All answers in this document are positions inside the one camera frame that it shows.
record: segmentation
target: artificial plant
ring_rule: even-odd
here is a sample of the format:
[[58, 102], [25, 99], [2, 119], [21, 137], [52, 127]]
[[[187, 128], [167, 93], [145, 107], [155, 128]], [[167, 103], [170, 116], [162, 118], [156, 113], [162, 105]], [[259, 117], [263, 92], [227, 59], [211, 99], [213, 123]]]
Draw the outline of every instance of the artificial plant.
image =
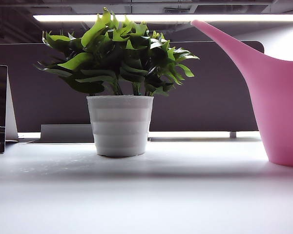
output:
[[57, 74], [76, 91], [95, 95], [108, 84], [114, 95], [122, 95], [120, 80], [132, 83], [133, 95], [166, 95], [174, 84], [181, 85], [193, 73], [181, 64], [185, 59], [198, 59], [184, 48], [170, 48], [162, 33], [149, 32], [147, 25], [127, 17], [124, 22], [104, 8], [92, 28], [81, 38], [68, 33], [51, 35], [43, 32], [42, 40], [60, 52], [65, 59], [55, 58], [51, 64], [38, 62], [40, 70]]

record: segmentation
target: fluorescent light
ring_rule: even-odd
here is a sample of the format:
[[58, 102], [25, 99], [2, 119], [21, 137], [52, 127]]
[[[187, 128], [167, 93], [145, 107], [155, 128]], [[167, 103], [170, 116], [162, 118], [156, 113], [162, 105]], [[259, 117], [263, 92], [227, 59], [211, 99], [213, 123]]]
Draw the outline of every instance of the fluorescent light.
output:
[[[192, 20], [211, 21], [269, 21], [293, 22], [293, 15], [127, 15], [135, 22], [190, 22]], [[40, 22], [94, 22], [96, 15], [37, 15], [34, 18]], [[124, 15], [116, 15], [119, 21]]]

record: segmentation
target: potted plant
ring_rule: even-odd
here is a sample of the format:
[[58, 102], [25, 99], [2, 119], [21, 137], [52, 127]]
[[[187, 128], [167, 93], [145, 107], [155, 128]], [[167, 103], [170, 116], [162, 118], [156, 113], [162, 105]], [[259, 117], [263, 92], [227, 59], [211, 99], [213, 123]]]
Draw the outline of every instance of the potted plant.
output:
[[[87, 97], [97, 153], [105, 156], [143, 154], [155, 94], [167, 95], [193, 73], [181, 64], [198, 59], [183, 48], [170, 48], [162, 33], [125, 19], [119, 22], [104, 8], [92, 28], [81, 38], [43, 32], [42, 40], [65, 56], [51, 64], [39, 62], [40, 70], [57, 74]], [[124, 95], [121, 82], [130, 82], [132, 95]], [[109, 89], [110, 96], [98, 96]]]

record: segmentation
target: plant stem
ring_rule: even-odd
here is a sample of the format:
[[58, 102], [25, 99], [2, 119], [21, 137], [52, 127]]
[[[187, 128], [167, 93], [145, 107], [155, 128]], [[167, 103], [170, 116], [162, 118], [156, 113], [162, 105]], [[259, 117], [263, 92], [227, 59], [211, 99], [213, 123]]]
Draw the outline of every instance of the plant stem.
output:
[[131, 83], [131, 84], [132, 84], [133, 94], [134, 94], [135, 96], [139, 96], [139, 95], [140, 95], [140, 93], [139, 93], [139, 90], [140, 90], [140, 84], [139, 84], [139, 83], [135, 83], [135, 82], [133, 82], [133, 83]]
[[114, 95], [124, 95], [118, 82], [116, 82], [115, 84], [111, 84], [111, 87], [114, 92]]

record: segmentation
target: watering can spout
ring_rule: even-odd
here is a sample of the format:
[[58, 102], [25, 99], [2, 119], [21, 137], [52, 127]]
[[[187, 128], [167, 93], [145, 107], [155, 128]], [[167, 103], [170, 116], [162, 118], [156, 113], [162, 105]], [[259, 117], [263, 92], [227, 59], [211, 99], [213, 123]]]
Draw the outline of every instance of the watering can spout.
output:
[[204, 21], [194, 20], [191, 24], [214, 40], [229, 55], [243, 75], [245, 70], [254, 70], [258, 63], [265, 59], [265, 55], [261, 52], [258, 52]]
[[293, 61], [264, 55], [203, 21], [191, 24], [213, 39], [242, 73], [269, 160], [293, 166]]

